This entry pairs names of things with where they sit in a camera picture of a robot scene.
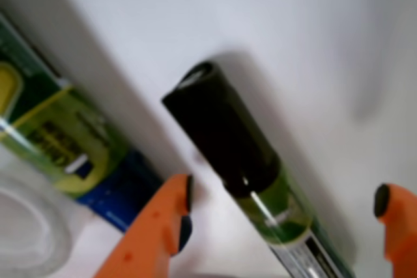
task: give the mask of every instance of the bottle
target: bottle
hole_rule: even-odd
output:
[[[288,172],[214,63],[162,100],[293,278],[352,278]]]
[[[143,155],[1,12],[0,145],[121,231],[162,185]]]

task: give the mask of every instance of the packaging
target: packaging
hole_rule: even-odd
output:
[[[0,145],[125,231],[162,181],[0,14]]]

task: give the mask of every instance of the bottle label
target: bottle label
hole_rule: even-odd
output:
[[[344,277],[311,230],[296,243],[285,247],[270,245],[270,248],[293,278]]]
[[[261,193],[236,199],[293,278],[353,278],[284,170]]]

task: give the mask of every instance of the plastic lid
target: plastic lid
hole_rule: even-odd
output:
[[[0,176],[0,277],[41,277],[70,255],[70,232],[56,208],[26,185]]]
[[[194,67],[162,101],[233,196],[275,180],[277,154],[216,64]]]

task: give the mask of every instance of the green glass bottle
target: green glass bottle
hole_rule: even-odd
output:
[[[353,278],[220,68],[203,63],[164,99],[293,278]]]

